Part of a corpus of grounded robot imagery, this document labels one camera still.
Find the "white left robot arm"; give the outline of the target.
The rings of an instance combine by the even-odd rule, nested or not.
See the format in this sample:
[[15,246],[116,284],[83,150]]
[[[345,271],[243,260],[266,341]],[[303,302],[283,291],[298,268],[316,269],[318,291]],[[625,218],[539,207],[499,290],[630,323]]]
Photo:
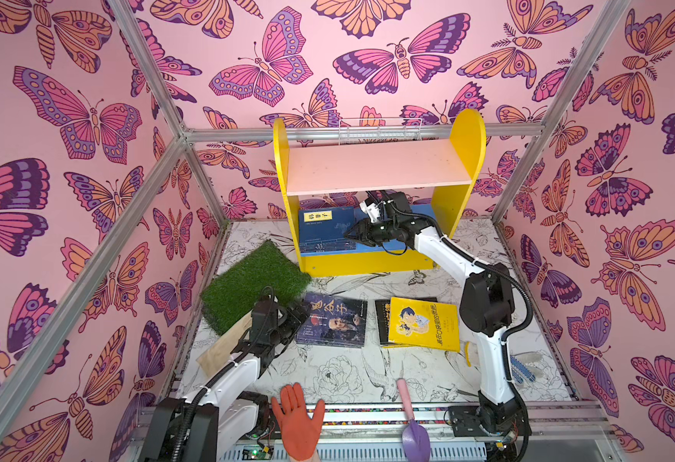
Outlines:
[[276,356],[286,350],[308,321],[302,300],[282,302],[266,286],[250,321],[222,368],[183,398],[158,404],[139,461],[217,461],[247,435],[268,432],[272,418],[264,395],[250,392]]

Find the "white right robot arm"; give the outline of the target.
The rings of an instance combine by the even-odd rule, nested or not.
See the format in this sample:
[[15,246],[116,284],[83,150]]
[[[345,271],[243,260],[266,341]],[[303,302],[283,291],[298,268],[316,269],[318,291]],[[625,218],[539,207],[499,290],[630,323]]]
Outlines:
[[524,290],[509,269],[457,246],[436,219],[413,211],[402,192],[383,191],[379,196],[370,192],[360,210],[366,216],[344,233],[345,238],[373,248],[390,241],[401,242],[430,258],[462,284],[460,318],[476,335],[480,359],[479,414],[494,425],[524,416],[526,407],[514,384],[508,340],[530,325],[533,313],[526,296],[525,318],[520,325],[513,325],[513,291],[523,294]]

